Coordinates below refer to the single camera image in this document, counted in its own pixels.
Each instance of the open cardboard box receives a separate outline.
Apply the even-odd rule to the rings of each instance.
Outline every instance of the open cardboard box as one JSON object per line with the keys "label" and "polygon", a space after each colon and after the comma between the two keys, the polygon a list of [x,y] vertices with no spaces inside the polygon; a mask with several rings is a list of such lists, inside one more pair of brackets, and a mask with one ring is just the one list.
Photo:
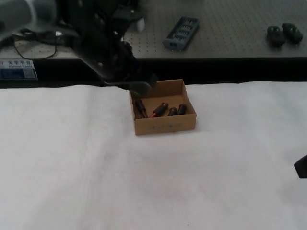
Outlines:
{"label": "open cardboard box", "polygon": [[[168,103],[169,106],[161,117],[142,118],[135,106],[135,100],[137,99],[142,99],[148,116],[150,116],[162,102]],[[130,93],[130,103],[136,135],[195,129],[196,112],[189,101],[183,80],[158,81],[157,85],[142,98],[134,93]],[[187,105],[187,112],[185,115],[167,116],[169,108],[176,107],[178,109],[180,104]]]}

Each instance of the cable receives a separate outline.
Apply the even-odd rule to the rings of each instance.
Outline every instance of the cable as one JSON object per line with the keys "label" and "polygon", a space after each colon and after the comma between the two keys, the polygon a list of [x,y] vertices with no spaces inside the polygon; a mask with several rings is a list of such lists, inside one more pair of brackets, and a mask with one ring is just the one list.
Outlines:
{"label": "cable", "polygon": [[[53,32],[53,33],[54,33],[54,41],[53,42],[46,40],[46,37],[48,35],[50,35],[50,33],[37,34],[37,33],[34,33],[32,31],[30,31],[30,32],[23,31],[23,32],[21,32],[21,34],[23,34],[24,36],[12,34],[13,47],[15,48],[16,52],[18,53],[18,55],[20,57],[22,57],[23,59],[26,59],[26,60],[44,60],[44,59],[52,58],[58,52],[58,45],[61,45],[61,44],[57,43],[57,36],[55,35],[55,32]],[[49,55],[47,57],[27,58],[27,57],[24,57],[21,54],[21,52],[18,50],[18,48],[16,47],[16,44],[15,44],[16,41],[22,41],[22,40],[24,40],[24,41],[37,41],[37,42],[42,43],[42,44],[52,45],[52,46],[54,46],[55,51],[54,51],[54,53],[52,55]]]}

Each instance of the electronic component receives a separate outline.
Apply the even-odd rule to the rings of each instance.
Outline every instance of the electronic component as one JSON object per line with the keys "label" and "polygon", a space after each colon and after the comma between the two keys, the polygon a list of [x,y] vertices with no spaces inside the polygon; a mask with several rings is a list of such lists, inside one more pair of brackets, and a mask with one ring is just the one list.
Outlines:
{"label": "electronic component", "polygon": [[175,107],[170,108],[168,116],[176,116],[176,115],[177,115],[177,109]]}
{"label": "electronic component", "polygon": [[142,115],[142,118],[148,118],[148,115],[146,113],[146,108],[142,100],[136,100],[135,106],[138,109],[139,113]]}
{"label": "electronic component", "polygon": [[181,104],[178,108],[178,115],[184,115],[187,112],[187,106],[185,104]]}
{"label": "electronic component", "polygon": [[299,31],[299,29],[291,23],[283,23],[283,33],[284,35],[294,44],[298,44],[303,39],[303,34]]}
{"label": "electronic component", "polygon": [[267,31],[267,38],[271,46],[280,47],[286,39],[278,26],[269,26]]}
{"label": "electronic component", "polygon": [[150,118],[162,116],[163,113],[167,110],[167,108],[168,103],[162,102],[162,104],[153,111],[153,114],[150,116]]}
{"label": "electronic component", "polygon": [[164,40],[167,49],[184,50],[194,36],[200,21],[196,18],[182,17]]}

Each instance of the black cable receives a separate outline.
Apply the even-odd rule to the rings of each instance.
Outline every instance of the black cable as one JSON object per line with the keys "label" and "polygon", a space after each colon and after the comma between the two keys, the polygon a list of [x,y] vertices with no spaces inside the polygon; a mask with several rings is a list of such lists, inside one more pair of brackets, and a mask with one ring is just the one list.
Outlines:
{"label": "black cable", "polygon": [[[15,44],[15,40],[14,40],[14,36],[15,37],[18,37],[18,41],[37,41],[39,43],[42,43],[42,44],[46,44],[46,45],[54,45],[54,48],[55,48],[55,51],[52,55],[49,55],[47,57],[42,57],[42,58],[26,58],[24,57],[18,50],[18,48],[16,47],[16,44]],[[44,59],[48,59],[48,58],[52,58],[56,55],[56,53],[58,52],[58,44],[57,44],[57,36],[56,34],[54,34],[54,43],[49,43],[49,42],[46,42],[46,41],[43,41],[43,37],[39,37],[40,35],[37,34],[37,33],[34,33],[34,32],[29,32],[28,34],[25,34],[25,36],[19,36],[19,35],[14,35],[12,34],[12,39],[13,39],[13,47],[15,48],[16,52],[18,53],[18,55],[20,57],[22,57],[23,59],[26,59],[26,60],[44,60]]]}

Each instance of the metal table surface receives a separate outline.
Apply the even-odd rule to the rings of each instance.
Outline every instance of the metal table surface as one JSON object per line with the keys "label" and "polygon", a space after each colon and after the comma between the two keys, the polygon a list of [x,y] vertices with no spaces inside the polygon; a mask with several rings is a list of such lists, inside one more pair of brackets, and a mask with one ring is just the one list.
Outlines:
{"label": "metal table surface", "polygon": [[[294,23],[307,34],[306,0],[140,0],[146,27],[141,33],[129,31],[129,41],[137,58],[289,58],[307,57],[307,42],[286,43],[272,49],[266,41],[270,25]],[[200,19],[198,32],[186,51],[165,50],[162,41],[181,16]],[[28,48],[27,57],[50,52],[45,45]],[[0,52],[0,58],[19,58],[12,48]],[[66,48],[59,48],[54,58],[76,58]]]}

